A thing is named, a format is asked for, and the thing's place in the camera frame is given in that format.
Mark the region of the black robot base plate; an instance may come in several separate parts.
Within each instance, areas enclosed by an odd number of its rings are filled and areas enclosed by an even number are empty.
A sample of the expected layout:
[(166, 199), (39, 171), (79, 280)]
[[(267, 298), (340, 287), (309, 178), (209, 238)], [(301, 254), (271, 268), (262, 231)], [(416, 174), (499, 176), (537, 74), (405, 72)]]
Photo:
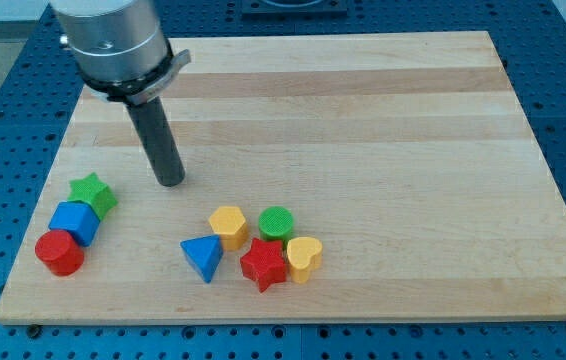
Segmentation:
[(242, 0), (243, 16), (346, 14), (347, 0)]

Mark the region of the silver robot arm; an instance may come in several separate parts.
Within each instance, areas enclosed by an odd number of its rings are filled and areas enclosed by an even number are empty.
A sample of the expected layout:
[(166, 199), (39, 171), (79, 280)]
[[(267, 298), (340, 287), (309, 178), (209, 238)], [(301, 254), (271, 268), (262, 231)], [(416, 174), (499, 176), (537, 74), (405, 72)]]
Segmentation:
[(101, 98), (146, 104), (191, 62), (172, 50), (152, 0), (51, 0), (79, 73)]

